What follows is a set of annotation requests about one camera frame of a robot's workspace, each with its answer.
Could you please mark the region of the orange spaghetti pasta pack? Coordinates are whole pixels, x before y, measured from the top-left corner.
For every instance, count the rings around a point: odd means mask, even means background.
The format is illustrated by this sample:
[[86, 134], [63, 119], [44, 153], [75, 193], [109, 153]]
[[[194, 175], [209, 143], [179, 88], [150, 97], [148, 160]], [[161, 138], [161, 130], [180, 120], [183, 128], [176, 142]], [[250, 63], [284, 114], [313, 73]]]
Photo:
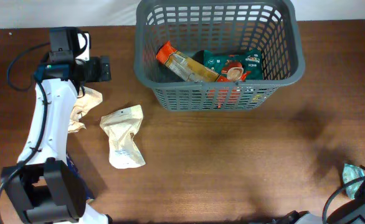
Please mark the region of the orange spaghetti pasta pack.
[[[226, 79], [217, 72], [176, 50], [166, 42], [156, 54], [157, 60], [185, 82], [210, 83], [224, 82]], [[236, 100], [228, 88], [178, 88], [155, 91], [162, 106], [169, 110], [231, 110]]]

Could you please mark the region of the grey plastic laundry basket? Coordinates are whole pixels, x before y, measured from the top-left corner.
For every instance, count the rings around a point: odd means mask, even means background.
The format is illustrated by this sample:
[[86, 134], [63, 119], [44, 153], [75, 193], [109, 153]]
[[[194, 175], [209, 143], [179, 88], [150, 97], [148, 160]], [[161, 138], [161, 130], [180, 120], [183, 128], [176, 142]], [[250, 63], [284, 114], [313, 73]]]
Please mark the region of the grey plastic laundry basket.
[[[164, 44], [217, 72], [190, 82], [157, 59]], [[289, 0], [141, 1], [134, 71], [171, 111], [251, 110], [304, 74], [300, 32]]]

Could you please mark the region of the green Nescafe coffee bag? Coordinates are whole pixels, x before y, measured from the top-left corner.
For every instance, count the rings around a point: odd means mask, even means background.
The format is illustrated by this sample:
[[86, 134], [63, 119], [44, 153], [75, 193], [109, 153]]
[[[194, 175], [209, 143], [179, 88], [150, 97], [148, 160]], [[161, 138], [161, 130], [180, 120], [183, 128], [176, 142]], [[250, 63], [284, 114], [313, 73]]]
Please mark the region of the green Nescafe coffee bag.
[[216, 82], [262, 80], [262, 53], [257, 49], [244, 54], [213, 54], [205, 50], [203, 64], [219, 74]]

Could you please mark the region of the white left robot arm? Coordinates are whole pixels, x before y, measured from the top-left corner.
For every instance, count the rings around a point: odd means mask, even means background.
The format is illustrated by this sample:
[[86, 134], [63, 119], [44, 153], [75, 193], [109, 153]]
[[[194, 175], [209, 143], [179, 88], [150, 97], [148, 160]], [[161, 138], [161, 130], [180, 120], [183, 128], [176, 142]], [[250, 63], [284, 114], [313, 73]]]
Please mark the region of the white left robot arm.
[[0, 197], [7, 194], [23, 223], [112, 223], [89, 206], [87, 187], [67, 157], [73, 106], [85, 95], [85, 83], [111, 79], [109, 58], [91, 57], [89, 33], [77, 27], [51, 28], [49, 39], [50, 50], [32, 76], [29, 135], [17, 164], [2, 169]]

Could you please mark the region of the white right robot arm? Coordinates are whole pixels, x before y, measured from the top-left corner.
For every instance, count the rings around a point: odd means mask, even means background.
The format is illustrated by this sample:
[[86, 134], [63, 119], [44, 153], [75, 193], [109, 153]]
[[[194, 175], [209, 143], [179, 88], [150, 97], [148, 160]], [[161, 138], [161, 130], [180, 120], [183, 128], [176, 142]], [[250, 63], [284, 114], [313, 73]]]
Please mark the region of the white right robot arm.
[[[326, 201], [322, 216], [292, 211], [271, 224], [365, 224], [365, 167], [345, 164], [342, 180], [343, 185]], [[329, 206], [341, 192], [346, 192], [351, 200], [328, 214]]]

